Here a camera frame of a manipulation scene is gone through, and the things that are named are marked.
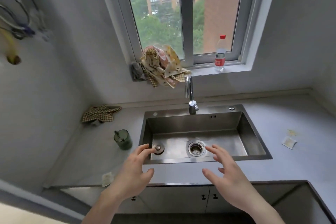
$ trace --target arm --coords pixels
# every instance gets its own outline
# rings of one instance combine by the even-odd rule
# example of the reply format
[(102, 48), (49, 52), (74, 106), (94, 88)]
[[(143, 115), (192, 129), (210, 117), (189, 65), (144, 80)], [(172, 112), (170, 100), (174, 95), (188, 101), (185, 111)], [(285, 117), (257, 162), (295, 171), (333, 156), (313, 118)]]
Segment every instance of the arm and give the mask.
[(139, 195), (145, 189), (154, 175), (154, 169), (142, 172), (145, 158), (155, 152), (148, 147), (149, 144), (141, 145), (129, 155), (113, 183), (101, 193), (82, 224), (110, 224), (122, 201)]
[(223, 164), (218, 170), (223, 177), (208, 169), (202, 169), (204, 176), (216, 186), (218, 192), (231, 205), (248, 213), (257, 224), (285, 224), (277, 211), (269, 205), (246, 178), (230, 154), (218, 145), (206, 146), (214, 160)]

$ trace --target faucet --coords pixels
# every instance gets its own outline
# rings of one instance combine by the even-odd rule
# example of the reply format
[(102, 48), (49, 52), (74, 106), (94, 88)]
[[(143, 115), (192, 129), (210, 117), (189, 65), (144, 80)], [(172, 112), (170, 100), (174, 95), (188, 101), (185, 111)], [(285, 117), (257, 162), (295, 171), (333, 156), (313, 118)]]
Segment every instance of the faucet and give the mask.
[(191, 74), (188, 74), (185, 78), (185, 98), (190, 98), (189, 102), (189, 114), (196, 114), (198, 111), (198, 106), (196, 101), (194, 100), (194, 90), (193, 90), (193, 78)]

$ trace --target hand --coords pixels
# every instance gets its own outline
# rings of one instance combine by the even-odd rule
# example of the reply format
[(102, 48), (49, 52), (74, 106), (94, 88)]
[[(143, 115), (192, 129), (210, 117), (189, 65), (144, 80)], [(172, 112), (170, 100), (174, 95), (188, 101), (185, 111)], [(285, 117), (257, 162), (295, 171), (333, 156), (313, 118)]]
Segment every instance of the hand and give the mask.
[(251, 214), (256, 205), (267, 204), (225, 149), (215, 144), (212, 147), (206, 146), (205, 148), (215, 154), (214, 160), (223, 164), (224, 168), (219, 167), (218, 170), (224, 176), (220, 178), (212, 171), (204, 168), (202, 172), (216, 186), (218, 192), (226, 201), (248, 214)]
[(117, 196), (124, 201), (129, 197), (138, 196), (150, 182), (154, 175), (154, 169), (142, 172), (142, 165), (145, 158), (155, 152), (155, 149), (148, 149), (149, 144), (140, 145), (132, 152), (121, 168), (121, 171), (113, 183), (104, 191), (107, 194)]

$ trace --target gray cloth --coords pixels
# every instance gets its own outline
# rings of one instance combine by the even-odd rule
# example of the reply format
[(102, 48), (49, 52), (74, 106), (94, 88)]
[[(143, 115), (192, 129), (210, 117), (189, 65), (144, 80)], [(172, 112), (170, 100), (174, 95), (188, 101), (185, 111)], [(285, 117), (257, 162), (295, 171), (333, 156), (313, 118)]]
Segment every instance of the gray cloth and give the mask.
[(139, 63), (132, 62), (131, 71), (132, 71), (132, 79), (134, 82), (142, 82), (147, 80)]

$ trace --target sink basin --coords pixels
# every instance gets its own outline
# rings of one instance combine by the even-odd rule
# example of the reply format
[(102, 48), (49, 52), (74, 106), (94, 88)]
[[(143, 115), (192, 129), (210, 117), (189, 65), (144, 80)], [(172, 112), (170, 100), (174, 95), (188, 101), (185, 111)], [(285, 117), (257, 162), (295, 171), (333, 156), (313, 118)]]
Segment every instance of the sink basin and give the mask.
[(145, 164), (214, 161), (205, 146), (217, 144), (234, 160), (272, 159), (243, 105), (145, 112), (139, 145), (160, 146)]

